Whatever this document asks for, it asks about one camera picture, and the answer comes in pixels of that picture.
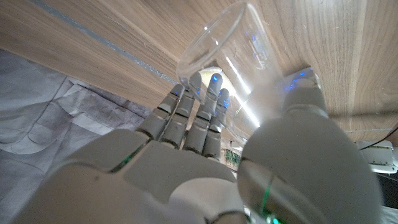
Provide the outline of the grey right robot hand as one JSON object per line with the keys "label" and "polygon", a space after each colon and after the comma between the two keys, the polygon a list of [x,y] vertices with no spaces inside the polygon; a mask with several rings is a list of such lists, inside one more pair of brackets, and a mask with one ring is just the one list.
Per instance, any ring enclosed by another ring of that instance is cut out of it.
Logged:
{"label": "grey right robot hand", "polygon": [[318,76],[289,76],[282,116],[258,128],[236,173],[216,158],[228,110],[222,77],[185,130],[201,75],[179,85],[136,130],[112,131],[68,156],[14,223],[380,223],[368,163],[325,111]]}

